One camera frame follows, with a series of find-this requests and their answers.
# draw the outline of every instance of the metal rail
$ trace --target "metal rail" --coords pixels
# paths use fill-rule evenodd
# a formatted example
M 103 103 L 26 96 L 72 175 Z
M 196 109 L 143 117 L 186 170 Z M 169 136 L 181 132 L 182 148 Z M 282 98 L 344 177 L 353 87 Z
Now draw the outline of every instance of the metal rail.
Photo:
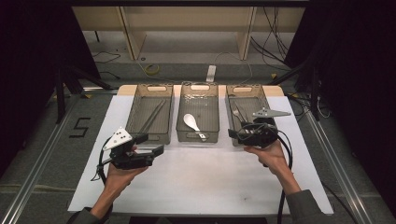
M 9 208 L 7 209 L 6 214 L 4 215 L 2 220 L 2 224 L 17 223 L 24 206 L 27 204 L 27 201 L 29 200 L 32 191 L 35 188 L 35 184 L 37 183 L 38 178 L 41 176 L 50 158 L 50 155 L 52 154 L 53 149 L 55 149 L 56 144 L 58 143 L 58 140 L 64 130 L 64 126 L 70 117 L 70 112 L 73 110 L 78 99 L 79 95 L 72 96 L 72 98 L 70 99 L 70 104 L 66 108 L 64 118 L 61 120 L 60 123 L 55 125 L 55 128 L 53 129 L 49 140 L 47 141 L 40 155 L 38 156 L 35 165 L 33 166 L 29 175 L 26 177 L 24 183 L 22 184 L 19 192 L 13 199 Z
M 349 176 L 347 175 L 346 170 L 344 169 L 344 166 L 338 159 L 338 156 L 335 153 L 334 148 L 332 147 L 332 144 L 330 143 L 322 126 L 320 125 L 320 122 L 315 120 L 311 112 L 307 112 L 307 117 L 315 135 L 319 140 L 323 152 L 326 155 L 327 161 L 332 167 L 335 177 L 337 178 L 338 183 L 340 184 L 340 187 L 346 196 L 355 218 L 361 224 L 373 223 L 359 193 L 356 191 Z

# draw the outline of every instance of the bin handle cutout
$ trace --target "bin handle cutout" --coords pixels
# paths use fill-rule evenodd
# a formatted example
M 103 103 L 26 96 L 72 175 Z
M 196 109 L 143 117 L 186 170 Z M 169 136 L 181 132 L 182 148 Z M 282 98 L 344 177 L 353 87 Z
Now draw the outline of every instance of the bin handle cutout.
M 148 91 L 166 91 L 165 86 L 148 86 Z
M 193 91 L 208 91 L 210 89 L 208 85 L 191 85 L 190 88 Z
M 235 87 L 233 88 L 233 92 L 249 92 L 251 91 L 251 87 Z

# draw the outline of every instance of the gray sleeve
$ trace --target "gray sleeve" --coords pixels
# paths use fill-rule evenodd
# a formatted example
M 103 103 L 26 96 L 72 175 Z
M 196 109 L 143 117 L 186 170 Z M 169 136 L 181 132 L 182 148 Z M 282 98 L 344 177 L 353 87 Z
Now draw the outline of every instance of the gray sleeve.
M 84 208 L 81 210 L 81 212 L 78 212 L 74 214 L 69 221 L 67 222 L 68 224 L 98 224 L 100 222 L 99 218 L 96 216 L 92 215 L 90 211 L 88 211 L 87 208 Z
M 294 224 L 333 223 L 332 217 L 322 213 L 309 189 L 286 196 Z

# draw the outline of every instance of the small white object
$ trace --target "small white object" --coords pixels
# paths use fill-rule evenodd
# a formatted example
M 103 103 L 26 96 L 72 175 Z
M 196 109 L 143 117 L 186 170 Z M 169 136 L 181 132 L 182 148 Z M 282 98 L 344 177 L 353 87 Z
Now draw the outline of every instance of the small white object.
M 102 150 L 107 151 L 113 147 L 117 147 L 131 140 L 132 136 L 128 134 L 125 129 L 119 127 L 119 129 L 113 134 L 113 136 L 111 136 L 110 140 L 108 140 Z
M 209 69 L 207 70 L 206 82 L 213 82 L 215 80 L 215 74 L 216 74 L 216 66 L 209 65 Z
M 192 129 L 195 130 L 196 133 L 199 134 L 199 136 L 201 137 L 202 141 L 206 141 L 206 137 L 204 134 L 201 133 L 201 131 L 199 130 L 197 123 L 195 121 L 195 117 L 191 114 L 185 114 L 183 117 L 184 122 Z

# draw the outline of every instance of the forearm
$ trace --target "forearm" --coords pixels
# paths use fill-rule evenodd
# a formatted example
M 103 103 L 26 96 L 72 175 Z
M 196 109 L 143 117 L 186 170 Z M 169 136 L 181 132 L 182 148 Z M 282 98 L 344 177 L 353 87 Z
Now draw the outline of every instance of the forearm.
M 289 167 L 286 166 L 279 168 L 276 172 L 276 177 L 282 185 L 286 195 L 301 191 L 300 186 Z
M 117 192 L 103 191 L 90 213 L 99 219 L 103 218 L 119 195 Z

